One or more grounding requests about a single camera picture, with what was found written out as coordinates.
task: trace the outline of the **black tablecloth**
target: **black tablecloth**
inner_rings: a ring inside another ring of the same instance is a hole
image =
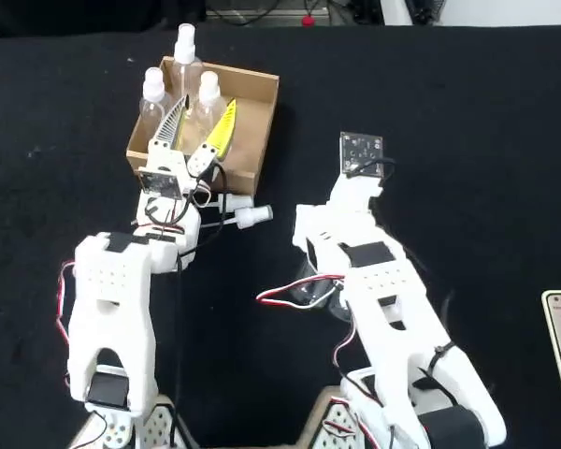
[[[130,229],[124,158],[143,71],[172,34],[0,41],[0,447],[61,448],[85,415],[67,394],[54,326],[60,263],[89,234]],[[328,313],[268,309],[286,282],[296,203],[321,203],[341,130],[383,135],[396,174],[384,222],[427,266],[433,304],[505,416],[508,447],[561,447],[561,386],[540,293],[561,288],[561,28],[229,29],[198,32],[211,62],[280,75],[258,204],[274,221],[227,228],[182,279],[152,279],[157,377],[204,445],[292,442],[336,384]],[[345,365],[361,363],[353,349]]]

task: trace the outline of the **circuit board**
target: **circuit board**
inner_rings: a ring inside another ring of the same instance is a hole
[[[139,181],[146,194],[156,194],[167,198],[181,199],[177,177],[172,173],[139,169]]]
[[[366,162],[383,157],[384,139],[381,136],[341,132],[339,150],[341,173],[349,173]],[[382,164],[366,167],[361,170],[361,174],[381,178]]]

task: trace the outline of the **clear plastic part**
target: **clear plastic part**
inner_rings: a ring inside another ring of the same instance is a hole
[[[170,77],[172,94],[175,98],[189,95],[187,117],[192,113],[199,91],[199,80],[204,71],[204,65],[195,57],[194,37],[195,28],[193,25],[183,23],[179,26],[179,37],[175,43],[175,60]]]
[[[183,134],[183,148],[188,148],[190,152],[193,152],[208,138],[225,112],[226,102],[221,96],[218,76],[214,72],[204,72],[201,76],[194,110],[187,118],[187,130]]]
[[[165,91],[164,76],[158,67],[146,70],[143,96],[139,102],[141,126],[146,137],[152,138],[158,125],[172,107],[172,98]]]

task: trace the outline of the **cardboard box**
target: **cardboard box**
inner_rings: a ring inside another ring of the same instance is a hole
[[[165,57],[160,63],[166,90],[171,92],[170,70],[173,59]],[[237,122],[232,149],[223,162],[228,175],[229,190],[234,194],[255,195],[264,162],[270,125],[277,104],[279,77],[240,68],[204,63],[206,70],[218,74],[221,92],[226,99],[237,99]],[[148,160],[148,141],[137,119],[127,144],[127,160],[137,173]]]

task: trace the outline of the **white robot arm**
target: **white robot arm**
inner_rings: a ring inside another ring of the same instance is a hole
[[[335,300],[351,316],[346,342],[357,332],[370,361],[344,376],[341,391],[381,448],[501,444],[505,424],[482,380],[451,342],[402,245],[368,209],[386,159],[359,152],[366,137],[359,139],[342,140],[343,173],[326,204],[298,205],[295,220],[294,244],[312,271],[344,277]]]
[[[227,190],[219,161],[232,136],[234,108],[233,101],[221,119],[231,129],[218,129],[215,142],[204,142],[187,162],[182,152],[171,150],[169,140],[159,138],[166,123],[161,125],[150,141],[147,165],[139,170],[143,190],[135,232],[89,236],[75,251],[76,299],[68,327],[70,393],[88,411],[102,416],[105,427],[99,443],[110,449],[127,444],[136,449],[171,445],[168,431],[164,435],[161,431],[162,420],[167,419],[174,431],[177,417],[167,410],[154,412],[159,402],[171,404],[167,398],[158,398],[154,377],[151,275],[183,270],[194,260],[201,225],[195,197],[200,191],[210,197],[209,184],[219,175]],[[226,138],[224,131],[229,131]],[[234,209],[226,207],[226,199],[225,193],[223,218]],[[258,222],[272,218],[269,207],[251,208],[250,198],[236,199],[241,207],[265,212],[256,214]],[[122,367],[98,366],[96,358],[102,349],[113,351]],[[154,426],[159,427],[157,437],[152,435]]]

